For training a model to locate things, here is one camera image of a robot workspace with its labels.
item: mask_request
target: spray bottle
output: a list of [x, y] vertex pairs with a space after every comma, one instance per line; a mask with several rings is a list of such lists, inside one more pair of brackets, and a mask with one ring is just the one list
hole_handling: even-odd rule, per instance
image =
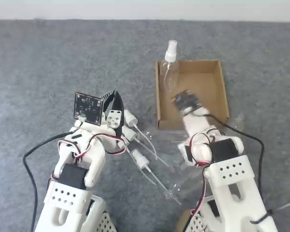
[[179, 63], [176, 60], [177, 41], [170, 40], [164, 61], [160, 63], [160, 86], [164, 91], [173, 91], [179, 75]]

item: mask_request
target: cardboard box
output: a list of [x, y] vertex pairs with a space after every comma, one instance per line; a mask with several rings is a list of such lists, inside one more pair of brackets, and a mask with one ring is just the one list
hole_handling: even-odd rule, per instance
[[179, 72], [176, 89], [172, 92], [163, 91], [159, 84], [160, 62], [156, 62], [158, 129], [184, 128], [181, 116], [172, 104], [172, 97], [185, 89], [190, 89], [197, 94], [202, 104], [213, 115], [221, 121], [227, 122], [229, 108], [220, 61], [179, 61]]

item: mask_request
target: white wall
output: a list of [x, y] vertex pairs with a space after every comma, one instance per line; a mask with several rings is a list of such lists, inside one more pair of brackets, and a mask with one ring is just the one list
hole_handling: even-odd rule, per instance
[[0, 0], [0, 19], [290, 22], [290, 0]]

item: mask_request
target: white spray nozzle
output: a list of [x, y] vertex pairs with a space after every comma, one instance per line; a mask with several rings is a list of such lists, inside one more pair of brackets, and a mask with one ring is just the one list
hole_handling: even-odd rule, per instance
[[126, 139], [126, 137], [125, 136], [121, 136], [121, 138], [122, 138], [122, 140], [124, 141], [119, 141], [118, 142], [118, 147], [120, 148], [120, 149], [123, 149], [124, 147], [126, 147], [126, 149], [128, 149], [128, 145], [129, 145], [129, 141], [128, 141], [128, 139]]
[[131, 153], [140, 169], [146, 168], [148, 166], [149, 160], [143, 156], [138, 149], [134, 149]]
[[134, 125], [137, 124], [137, 119], [136, 117], [129, 111], [125, 110], [125, 121], [129, 127], [133, 127]]
[[165, 52], [165, 60], [167, 62], [174, 62], [176, 60], [176, 49], [177, 49], [177, 41], [170, 40], [168, 50]]
[[136, 132], [125, 125], [122, 127], [122, 133], [129, 141], [136, 138]]

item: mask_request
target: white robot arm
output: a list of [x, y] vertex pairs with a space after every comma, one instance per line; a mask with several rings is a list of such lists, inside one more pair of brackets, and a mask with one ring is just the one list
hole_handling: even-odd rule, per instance
[[[80, 121], [76, 121], [71, 131], [79, 124]], [[104, 230], [104, 226], [109, 232], [116, 231], [105, 213], [105, 201], [94, 196], [92, 190], [105, 164], [105, 150], [116, 147], [116, 140], [107, 135], [114, 136], [115, 131], [106, 124], [95, 126], [84, 122], [75, 133], [58, 142], [59, 161], [36, 232], [92, 232]], [[71, 143], [77, 144], [81, 153]], [[79, 159], [89, 165], [88, 170], [76, 165]]]
[[[183, 115], [189, 139], [178, 148], [189, 165], [203, 166], [203, 193], [182, 231], [186, 232], [276, 232], [254, 180], [254, 173], [238, 137], [221, 135], [209, 124], [209, 112], [191, 92], [178, 94], [174, 102]], [[208, 180], [212, 196], [205, 198]], [[236, 185], [239, 195], [232, 194]]]

